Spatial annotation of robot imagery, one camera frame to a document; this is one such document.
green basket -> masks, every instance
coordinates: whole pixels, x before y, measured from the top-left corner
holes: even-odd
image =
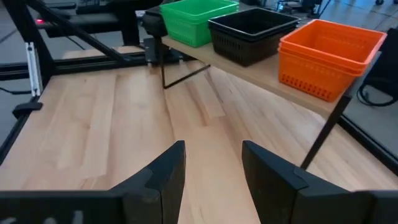
[[[169,36],[192,47],[211,42],[209,19],[237,10],[237,2],[226,0],[182,0],[160,5]]]

black basket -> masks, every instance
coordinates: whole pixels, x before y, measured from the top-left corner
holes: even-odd
[[[248,66],[277,53],[279,39],[292,32],[298,18],[265,9],[209,20],[213,47],[218,54]]]

black bracket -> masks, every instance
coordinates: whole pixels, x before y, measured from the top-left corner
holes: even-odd
[[[12,114],[15,118],[19,119],[24,114],[29,114],[32,111],[38,111],[42,109],[43,103],[40,102],[29,102],[29,103],[21,103],[17,105]]]

stacked orange basket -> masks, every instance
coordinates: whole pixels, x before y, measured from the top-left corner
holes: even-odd
[[[315,19],[281,38],[279,81],[334,101],[363,75],[386,36]]]

wooden shelf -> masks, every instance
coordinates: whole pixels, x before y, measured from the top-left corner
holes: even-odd
[[[177,42],[176,40],[172,40],[169,37],[163,37],[162,42],[175,50],[179,50],[201,60],[202,62],[218,67],[232,75],[246,80],[249,83],[275,93],[286,100],[312,110],[323,117],[328,117],[336,105],[337,100],[329,103],[300,90],[296,90],[295,88],[279,83],[278,55],[265,59],[249,67],[242,67],[216,54],[211,43],[199,48],[194,48]]]

